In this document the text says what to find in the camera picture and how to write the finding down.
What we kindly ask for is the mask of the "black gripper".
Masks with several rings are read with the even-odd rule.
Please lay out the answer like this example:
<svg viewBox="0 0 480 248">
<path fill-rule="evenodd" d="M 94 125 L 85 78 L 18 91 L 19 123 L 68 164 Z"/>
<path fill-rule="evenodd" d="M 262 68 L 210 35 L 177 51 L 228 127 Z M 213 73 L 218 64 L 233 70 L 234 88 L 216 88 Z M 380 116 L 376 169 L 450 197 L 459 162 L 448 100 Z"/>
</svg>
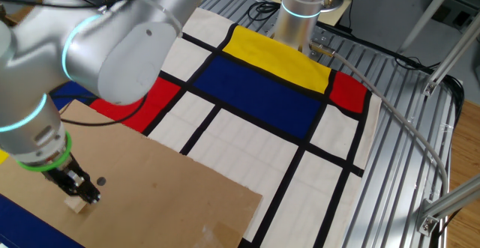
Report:
<svg viewBox="0 0 480 248">
<path fill-rule="evenodd" d="M 78 195 L 88 204 L 95 204 L 101 199 L 100 191 L 91 182 L 90 176 L 85 174 L 72 154 L 67 158 L 66 164 L 60 168 L 44 172 L 43 176 L 56 184 L 67 195 Z"/>
</svg>

